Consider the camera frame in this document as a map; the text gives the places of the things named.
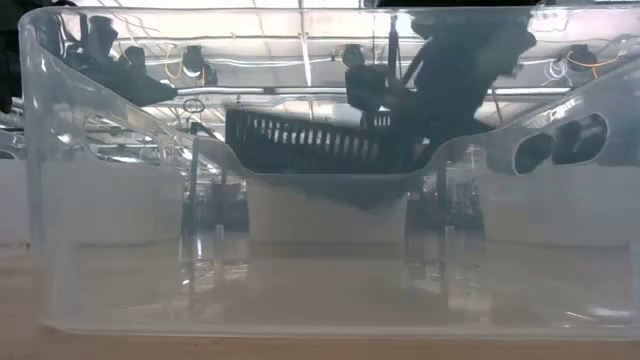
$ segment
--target yellow cable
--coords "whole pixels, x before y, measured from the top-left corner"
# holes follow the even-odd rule
[[[180,74],[182,74],[182,56],[180,56],[180,68],[178,68],[178,74],[177,75],[173,75],[170,71],[169,71],[169,55],[171,55],[171,46],[169,46],[169,48],[167,49],[167,57],[165,58],[165,63],[164,63],[164,71],[167,73],[167,75],[169,75],[170,78],[172,79],[177,79],[178,77],[180,77]]]
[[[573,59],[571,59],[571,54],[573,54],[573,51],[569,51],[569,53],[567,54],[567,60],[571,61],[574,64],[580,65],[580,66],[585,66],[585,67],[591,67],[591,68],[596,68],[596,67],[600,67],[602,65],[607,65],[607,64],[611,64],[612,62],[618,60],[618,58],[620,57],[620,53],[618,53],[618,55],[615,57],[615,59],[609,60],[609,61],[605,61],[605,62],[601,62],[601,63],[597,63],[597,64],[583,64],[581,62],[577,62]]]
[[[345,69],[348,69],[347,65],[344,64],[344,60],[342,60],[342,55],[344,54],[344,50],[340,50],[338,53],[338,60],[340,60],[340,64],[344,66]]]

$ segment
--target plastic container wall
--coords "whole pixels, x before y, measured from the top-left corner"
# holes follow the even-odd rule
[[[29,243],[24,138],[0,130],[0,257],[24,254]]]
[[[509,11],[521,16],[500,11],[507,13],[434,16],[456,24]],[[564,11],[583,20],[569,31],[589,16],[638,9]],[[287,24],[304,24],[303,41],[308,49],[326,47],[322,53],[344,44],[338,23],[375,48],[382,40],[371,34],[388,33],[391,23],[391,13],[355,10],[27,15],[20,30],[42,322],[82,333],[638,338],[640,188],[638,152],[630,153],[638,143],[636,61],[513,124],[444,144],[415,173],[258,174],[224,142],[177,131],[52,53],[60,24],[81,32],[79,13],[111,19],[119,44],[159,44],[165,60],[174,46],[208,41],[233,44],[224,56],[238,59],[257,45],[286,52],[300,46],[297,37],[277,38]],[[425,23],[430,14],[412,13]],[[144,18],[144,27],[132,26],[134,18]],[[243,30],[256,22],[262,37]],[[401,25],[401,36],[422,43],[410,22]],[[615,37],[609,28],[595,32]],[[147,58],[147,66],[158,62]],[[341,64],[313,65],[311,78],[322,69],[344,72]],[[305,92],[286,68],[258,76],[264,71],[236,74],[230,98],[256,87],[270,92],[242,98],[278,87]],[[180,94],[188,99],[196,90]],[[96,119],[151,139],[158,162],[97,156],[104,144],[92,143],[87,130]],[[527,155],[528,139],[546,134],[560,142],[574,121],[606,128],[596,156],[558,165],[558,155],[531,171],[514,165]],[[358,206],[354,198],[379,201]]]

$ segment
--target transparent plastic tank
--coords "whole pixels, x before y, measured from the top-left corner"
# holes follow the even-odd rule
[[[28,14],[40,320],[80,333],[637,339],[639,16],[638,7]],[[357,127],[341,49],[359,45],[368,64],[384,65],[393,22],[403,71],[426,42],[416,24],[455,31],[504,19],[529,22],[537,43],[478,110],[500,126],[447,142],[423,169],[257,173],[221,141],[230,143],[231,105]],[[497,34],[502,45],[465,66],[500,64],[505,43],[521,45],[512,35]],[[575,44],[597,66],[556,61]],[[215,81],[210,68],[189,69],[188,46],[204,49]],[[148,77],[104,70],[118,61]],[[145,90],[149,79],[172,85]],[[434,99],[451,99],[456,85],[442,91]],[[571,143],[576,126],[604,134],[597,151]],[[540,144],[556,147],[536,162]]]
[[[24,254],[29,243],[26,156],[24,137],[0,129],[0,258]]]

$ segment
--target tabletop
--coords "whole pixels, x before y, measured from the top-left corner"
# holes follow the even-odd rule
[[[0,259],[0,360],[639,359],[640,342],[73,335],[43,327],[28,257]]]

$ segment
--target oval cutout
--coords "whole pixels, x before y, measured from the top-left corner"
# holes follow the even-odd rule
[[[8,152],[8,151],[2,151],[0,150],[0,160],[15,160],[16,157]]]
[[[533,172],[551,156],[553,148],[553,137],[546,133],[540,133],[522,141],[513,159],[516,174],[526,175]]]
[[[599,114],[562,124],[555,130],[554,165],[579,164],[595,159],[607,142],[607,121]]]

